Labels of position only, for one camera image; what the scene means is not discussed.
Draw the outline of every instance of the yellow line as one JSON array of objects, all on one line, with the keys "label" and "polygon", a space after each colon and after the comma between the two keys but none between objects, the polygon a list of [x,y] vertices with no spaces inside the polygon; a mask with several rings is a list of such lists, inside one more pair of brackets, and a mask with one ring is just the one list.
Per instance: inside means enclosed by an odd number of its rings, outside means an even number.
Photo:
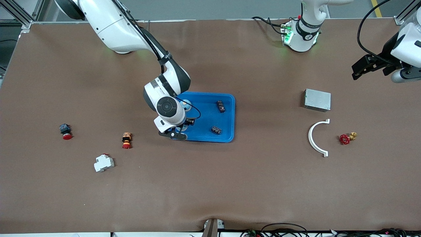
[{"label": "yellow line", "polygon": [[[377,6],[377,0],[371,0],[371,4],[373,5],[373,7]],[[379,8],[376,8],[374,12],[376,13],[376,17],[382,17]]]}]

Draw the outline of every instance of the white plastic arc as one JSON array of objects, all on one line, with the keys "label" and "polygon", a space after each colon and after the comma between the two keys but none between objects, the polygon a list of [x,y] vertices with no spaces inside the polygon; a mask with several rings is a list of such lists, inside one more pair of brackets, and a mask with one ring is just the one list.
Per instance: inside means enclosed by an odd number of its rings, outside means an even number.
[{"label": "white plastic arc", "polygon": [[328,123],[330,123],[330,119],[326,119],[326,121],[320,121],[320,122],[318,122],[318,123],[315,123],[315,124],[314,124],[314,125],[310,128],[310,131],[309,131],[309,142],[310,142],[310,144],[312,145],[312,147],[313,147],[316,151],[318,151],[318,152],[322,153],[322,154],[323,154],[323,157],[327,157],[327,156],[328,156],[328,151],[325,151],[325,150],[321,149],[320,147],[318,147],[318,146],[315,144],[315,142],[314,142],[314,140],[313,140],[313,129],[314,129],[317,125],[319,125],[319,124],[328,124]]}]

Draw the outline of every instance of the metal box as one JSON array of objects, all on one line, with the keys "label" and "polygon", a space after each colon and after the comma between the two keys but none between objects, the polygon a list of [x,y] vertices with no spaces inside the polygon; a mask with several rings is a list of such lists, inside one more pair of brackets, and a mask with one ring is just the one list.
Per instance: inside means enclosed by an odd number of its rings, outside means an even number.
[{"label": "metal box", "polygon": [[330,93],[306,89],[304,91],[304,108],[327,112],[330,110]]}]

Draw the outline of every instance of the blue tray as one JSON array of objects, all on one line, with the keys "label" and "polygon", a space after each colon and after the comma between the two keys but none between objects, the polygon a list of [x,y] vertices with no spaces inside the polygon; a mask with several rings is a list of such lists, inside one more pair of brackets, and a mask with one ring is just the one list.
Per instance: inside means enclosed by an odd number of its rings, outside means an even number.
[{"label": "blue tray", "polygon": [[[202,116],[195,121],[193,126],[182,132],[187,135],[187,141],[201,141],[214,143],[229,143],[234,139],[235,98],[230,94],[184,92],[178,96],[182,100],[190,100],[197,107]],[[219,112],[216,102],[222,100],[225,112]],[[199,116],[195,108],[187,113],[188,118]],[[211,131],[212,126],[222,129],[221,134]]]}]

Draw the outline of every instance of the black cable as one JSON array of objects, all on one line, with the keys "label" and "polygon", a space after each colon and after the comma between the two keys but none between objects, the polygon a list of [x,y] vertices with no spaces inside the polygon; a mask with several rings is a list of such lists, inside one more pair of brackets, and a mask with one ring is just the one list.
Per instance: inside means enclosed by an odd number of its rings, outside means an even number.
[{"label": "black cable", "polygon": [[362,27],[362,24],[365,22],[365,20],[368,18],[368,16],[374,11],[374,10],[376,10],[378,7],[380,7],[381,5],[383,5],[383,4],[385,4],[385,3],[387,3],[387,2],[389,2],[390,0],[384,0],[383,2],[381,2],[381,3],[379,3],[379,4],[377,4],[375,7],[373,7],[364,17],[363,17],[363,19],[362,19],[362,21],[361,21],[361,23],[360,23],[360,26],[358,27],[358,31],[357,31],[357,42],[358,42],[358,45],[360,46],[360,48],[361,49],[363,49],[365,52],[367,52],[367,53],[369,53],[369,54],[371,54],[373,57],[376,57],[377,59],[380,59],[381,61],[383,61],[383,62],[385,62],[385,63],[387,63],[387,64],[390,64],[390,65],[395,65],[395,66],[399,66],[399,64],[395,64],[395,63],[392,63],[391,61],[389,61],[389,60],[386,60],[386,59],[384,59],[384,58],[382,58],[382,57],[380,57],[379,55],[377,55],[377,54],[375,54],[375,53],[373,53],[373,52],[371,52],[370,50],[368,50],[368,49],[366,49],[364,46],[362,46],[362,44],[361,44],[361,41],[360,41],[360,33],[361,33],[361,27]]},{"label": "black cable", "polygon": [[406,11],[406,9],[408,9],[415,1],[416,0],[413,0],[410,4],[408,4],[408,6],[406,6],[406,8],[403,11],[401,11],[401,13],[399,13],[399,15],[396,18],[399,18],[400,15],[402,15]]},{"label": "black cable", "polygon": [[272,234],[272,236],[269,236],[268,234],[266,234],[265,232],[261,232],[263,235],[266,235],[266,237],[274,237],[274,235]]},{"label": "black cable", "polygon": [[421,2],[419,2],[418,4],[415,4],[415,6],[411,9],[411,10],[409,10],[403,17],[402,17],[402,19],[404,19],[409,13],[411,13],[415,8],[418,8],[419,7],[419,4],[420,4]]},{"label": "black cable", "polygon": [[0,42],[6,42],[6,41],[15,41],[15,42],[18,42],[17,40],[0,40]]},{"label": "black cable", "polygon": [[275,29],[274,25],[272,24],[272,22],[270,21],[270,18],[269,18],[269,17],[267,18],[267,20],[269,21],[269,24],[272,26],[272,29],[273,29],[276,33],[278,33],[278,34],[280,34],[280,35],[287,35],[286,33],[282,33],[282,32],[280,32],[280,31],[277,31],[277,30]]},{"label": "black cable", "polygon": [[200,110],[199,110],[198,108],[196,108],[196,106],[194,106],[194,105],[192,105],[192,104],[190,104],[190,103],[186,102],[185,100],[182,100],[182,99],[180,99],[180,98],[178,98],[178,97],[176,97],[176,99],[178,99],[180,102],[182,101],[182,102],[184,102],[184,103],[186,103],[186,104],[188,104],[188,105],[192,106],[193,108],[195,108],[195,110],[197,110],[197,111],[199,112],[199,116],[198,116],[198,117],[196,117],[196,118],[193,118],[193,119],[199,119],[199,118],[202,116],[202,113],[200,112]]},{"label": "black cable", "polygon": [[259,19],[259,20],[263,21],[263,22],[264,22],[264,23],[266,23],[266,24],[273,25],[273,26],[276,26],[276,27],[281,27],[281,25],[278,25],[278,24],[271,24],[271,23],[269,23],[268,21],[266,21],[265,19],[263,19],[263,18],[261,18],[261,17],[259,17],[259,16],[254,16],[254,17],[252,17],[252,19]]},{"label": "black cable", "polygon": [[[292,234],[292,235],[293,235],[293,236],[295,236],[295,237],[298,237],[298,236],[296,236],[296,235],[295,235],[295,233],[290,233],[290,234]],[[301,235],[300,235],[300,237],[301,237]]]},{"label": "black cable", "polygon": [[307,231],[307,229],[306,228],[304,228],[304,227],[302,227],[302,226],[300,226],[300,225],[297,225],[297,224],[293,224],[293,223],[286,223],[286,222],[279,222],[279,223],[272,223],[272,224],[267,224],[267,225],[265,225],[265,226],[263,226],[262,227],[262,229],[260,230],[261,232],[266,228],[266,227],[269,227],[269,226],[278,226],[278,225],[288,225],[288,226],[296,226],[296,227],[299,227],[299,228],[301,228],[301,229],[303,229],[305,232],[304,232],[304,234],[306,235],[306,237],[309,237],[309,232]]},{"label": "black cable", "polygon": [[382,229],[382,230],[378,230],[378,231],[374,231],[374,232],[362,232],[362,231],[356,231],[356,232],[346,232],[346,231],[337,231],[337,234],[335,235],[335,237],[338,237],[339,235],[341,235],[340,237],[370,237],[371,235],[376,235],[378,237],[381,237],[383,234],[389,234],[392,235],[393,237],[407,237],[408,234],[411,237],[417,237],[421,235],[421,231],[410,231],[407,233],[407,231],[403,230],[403,229],[395,229],[395,228],[390,228],[390,229]]},{"label": "black cable", "polygon": [[[145,39],[148,43],[149,47],[151,47],[152,51],[154,52],[155,56],[158,58],[158,61],[161,60],[161,56],[159,55],[157,49],[152,44],[150,39],[140,30],[141,26],[139,26],[133,16],[130,14],[130,11],[123,9],[123,7],[117,3],[117,0],[112,0],[114,5],[120,10],[120,12],[124,15],[124,17],[131,23],[131,25],[136,29],[136,31]],[[164,66],[161,65],[161,73],[164,73]]]}]

